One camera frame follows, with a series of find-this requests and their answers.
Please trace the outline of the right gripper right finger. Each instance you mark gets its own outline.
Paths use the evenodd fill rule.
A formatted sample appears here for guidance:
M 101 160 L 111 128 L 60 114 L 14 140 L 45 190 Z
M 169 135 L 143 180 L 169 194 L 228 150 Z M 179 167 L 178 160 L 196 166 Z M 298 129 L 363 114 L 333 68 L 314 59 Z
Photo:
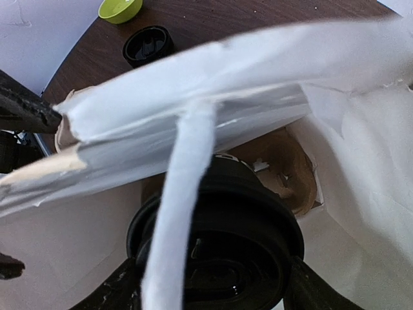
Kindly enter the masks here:
M 315 273 L 300 257 L 291 259 L 290 279 L 283 297 L 289 310 L 363 310 Z

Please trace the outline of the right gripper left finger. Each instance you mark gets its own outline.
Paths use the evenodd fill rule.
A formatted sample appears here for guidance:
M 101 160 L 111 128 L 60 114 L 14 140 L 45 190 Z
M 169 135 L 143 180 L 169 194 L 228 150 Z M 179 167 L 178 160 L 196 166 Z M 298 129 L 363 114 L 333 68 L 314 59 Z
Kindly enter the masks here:
M 127 258 L 95 291 L 72 307 L 78 309 L 141 309 L 142 268 Z

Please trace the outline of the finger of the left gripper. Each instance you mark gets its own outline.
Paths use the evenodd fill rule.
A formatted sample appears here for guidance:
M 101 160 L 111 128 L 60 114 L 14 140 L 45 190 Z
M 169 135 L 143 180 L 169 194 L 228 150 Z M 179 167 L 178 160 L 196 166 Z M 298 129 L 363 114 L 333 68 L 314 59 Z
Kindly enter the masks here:
M 22 261 L 0 253 L 0 278 L 11 280 L 22 275 L 25 265 Z
M 37 94 L 1 72 L 1 129 L 54 134 L 61 115 Z

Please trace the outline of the brown pulp cup carrier stack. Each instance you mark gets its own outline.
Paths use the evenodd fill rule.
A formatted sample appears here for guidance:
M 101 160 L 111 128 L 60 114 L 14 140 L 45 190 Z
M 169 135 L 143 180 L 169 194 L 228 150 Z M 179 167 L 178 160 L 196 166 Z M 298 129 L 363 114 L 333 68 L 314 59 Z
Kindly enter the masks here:
M 62 101 L 60 105 L 62 105 L 64 102 L 68 101 L 74 96 L 78 96 L 83 92 L 88 91 L 90 88 L 93 88 L 94 86 L 89 86 L 80 90 L 71 90 L 64 101 Z M 72 135 L 70 131 L 70 122 L 68 118 L 63 114 L 62 120 L 57 128 L 57 132 L 54 136 L 54 147 L 57 153 L 63 152 L 65 149 L 68 149 L 70 147 L 73 147 L 76 145 L 79 141 Z

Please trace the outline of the black plastic cup lid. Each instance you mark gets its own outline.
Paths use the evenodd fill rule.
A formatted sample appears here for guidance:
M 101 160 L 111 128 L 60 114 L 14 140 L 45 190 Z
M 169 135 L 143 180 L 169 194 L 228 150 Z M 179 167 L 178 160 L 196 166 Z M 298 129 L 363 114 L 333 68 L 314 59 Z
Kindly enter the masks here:
M 303 256 L 298 224 L 253 172 L 201 182 L 186 246 L 179 309 L 273 309 Z

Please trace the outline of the single brown pulp cup carrier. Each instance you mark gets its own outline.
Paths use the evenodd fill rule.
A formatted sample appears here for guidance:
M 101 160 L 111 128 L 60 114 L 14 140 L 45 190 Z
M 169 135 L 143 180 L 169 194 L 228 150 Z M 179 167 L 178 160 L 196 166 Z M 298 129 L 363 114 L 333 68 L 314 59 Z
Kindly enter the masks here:
M 317 185 L 313 165 L 286 129 L 269 132 L 228 153 L 249 164 L 260 182 L 278 194 L 295 216 L 302 216 L 315 206 Z

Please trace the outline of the black paper coffee cup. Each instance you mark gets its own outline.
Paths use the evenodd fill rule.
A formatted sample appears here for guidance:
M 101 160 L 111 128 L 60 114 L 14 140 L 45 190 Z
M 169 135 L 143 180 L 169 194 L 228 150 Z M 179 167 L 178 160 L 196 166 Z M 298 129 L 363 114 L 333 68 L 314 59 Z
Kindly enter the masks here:
M 208 176 L 224 176 L 258 181 L 258 177 L 250 165 L 227 153 L 213 155 L 206 174 Z

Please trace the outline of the brown paper takeout bag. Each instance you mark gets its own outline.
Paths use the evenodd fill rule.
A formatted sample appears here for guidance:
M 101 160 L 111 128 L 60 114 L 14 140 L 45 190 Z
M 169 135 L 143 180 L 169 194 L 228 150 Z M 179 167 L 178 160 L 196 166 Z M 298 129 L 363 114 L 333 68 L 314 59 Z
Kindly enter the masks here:
M 367 309 L 412 308 L 412 17 L 276 26 L 72 94 L 75 143 L 1 178 L 2 309 L 67 309 L 121 261 L 138 182 L 167 172 L 145 309 L 183 308 L 183 246 L 212 154 L 287 127 L 321 207 L 308 263 Z

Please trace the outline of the green small bowl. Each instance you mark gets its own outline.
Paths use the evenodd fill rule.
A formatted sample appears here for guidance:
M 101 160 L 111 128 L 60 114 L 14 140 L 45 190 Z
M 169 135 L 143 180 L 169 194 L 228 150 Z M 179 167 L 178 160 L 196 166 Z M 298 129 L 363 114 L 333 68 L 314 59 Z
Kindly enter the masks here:
M 104 0 L 98 9 L 98 16 L 114 25 L 126 23 L 138 14 L 143 0 Z

